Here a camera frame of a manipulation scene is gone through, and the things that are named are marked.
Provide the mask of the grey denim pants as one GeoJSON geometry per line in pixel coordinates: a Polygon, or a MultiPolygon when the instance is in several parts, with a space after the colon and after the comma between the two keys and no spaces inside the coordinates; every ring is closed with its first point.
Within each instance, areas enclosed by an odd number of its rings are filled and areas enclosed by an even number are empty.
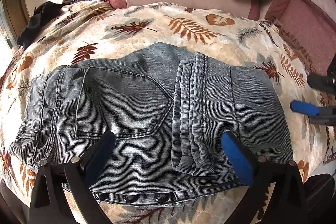
{"type": "Polygon", "coordinates": [[[271,162],[293,157],[265,72],[165,43],[33,79],[10,152],[32,169],[61,164],[106,131],[116,146],[91,190],[119,204],[168,205],[239,186],[222,150],[226,131],[271,162]]]}

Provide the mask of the beige leaf pattern blanket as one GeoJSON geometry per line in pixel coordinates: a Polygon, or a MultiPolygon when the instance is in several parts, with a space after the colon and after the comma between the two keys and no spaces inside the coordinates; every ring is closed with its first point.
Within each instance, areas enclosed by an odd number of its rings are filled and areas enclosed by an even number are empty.
{"type": "MultiPolygon", "coordinates": [[[[308,86],[307,75],[317,72],[317,64],[278,19],[254,21],[171,3],[115,10],[102,1],[87,1],[63,7],[61,16],[46,25],[33,44],[15,52],[1,78],[1,182],[5,184],[1,191],[7,186],[9,194],[29,206],[36,173],[11,155],[9,147],[24,118],[32,79],[59,65],[118,59],[156,42],[265,72],[284,108],[303,182],[330,150],[335,151],[335,127],[309,125],[302,115],[290,117],[291,110],[285,107],[295,98],[318,106],[335,105],[335,99],[308,86]]],[[[223,223],[246,189],[230,189],[174,207],[100,206],[116,223],[223,223]]]]}

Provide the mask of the black garment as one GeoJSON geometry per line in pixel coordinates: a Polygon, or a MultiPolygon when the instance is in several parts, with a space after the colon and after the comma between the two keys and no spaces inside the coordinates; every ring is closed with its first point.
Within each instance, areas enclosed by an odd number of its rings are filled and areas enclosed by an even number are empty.
{"type": "Polygon", "coordinates": [[[61,15],[62,8],[66,5],[66,3],[48,1],[35,8],[33,16],[29,18],[27,26],[17,38],[18,46],[26,50],[34,42],[41,29],[52,19],[61,15]]]}

